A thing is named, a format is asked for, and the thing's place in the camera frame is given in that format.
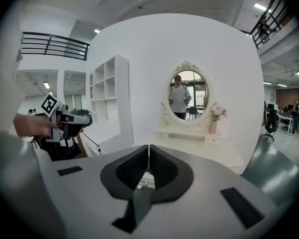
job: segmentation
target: flower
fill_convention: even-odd
[[[227,117],[227,110],[220,104],[214,103],[212,110],[213,121],[219,121],[221,116]]]

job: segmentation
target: gray floor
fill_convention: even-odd
[[[277,205],[295,199],[299,190],[299,168],[270,139],[259,138],[254,154],[243,173],[243,177],[261,189]],[[299,163],[294,151],[290,155]]]
[[[277,131],[273,134],[275,141],[272,142],[268,138],[274,147],[281,151],[292,163],[294,163],[299,168],[299,135],[296,133],[294,136],[287,135],[287,130],[282,129],[280,124]],[[261,134],[266,133],[266,129],[263,126],[261,129]]]

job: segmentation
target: ornate white mirror frame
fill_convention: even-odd
[[[204,78],[204,81],[206,83],[206,87],[208,90],[208,94],[209,94],[207,107],[206,107],[205,111],[203,112],[203,114],[199,118],[190,120],[190,121],[185,121],[185,120],[178,118],[172,112],[172,110],[169,106],[169,102],[168,102],[168,89],[170,87],[170,84],[171,84],[172,80],[174,79],[174,77],[183,71],[192,71],[192,72],[195,72],[195,73],[201,75]],[[209,118],[210,112],[211,112],[211,107],[212,107],[213,103],[214,103],[214,89],[213,89],[210,79],[200,68],[198,68],[194,64],[191,64],[187,60],[185,60],[180,66],[177,66],[176,69],[169,75],[169,77],[165,83],[164,90],[163,90],[163,101],[161,102],[162,111],[161,111],[159,125],[162,127],[170,126],[172,124],[171,120],[173,120],[176,124],[183,125],[183,126],[200,125],[203,123],[203,121],[205,121],[206,118]]]

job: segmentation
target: pink vase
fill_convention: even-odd
[[[217,127],[217,122],[216,121],[212,121],[210,128],[209,128],[209,132],[210,133],[216,133],[216,127]]]

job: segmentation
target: brick wall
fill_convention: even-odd
[[[299,89],[277,89],[276,90],[276,104],[279,108],[294,105],[295,100],[299,101]]]

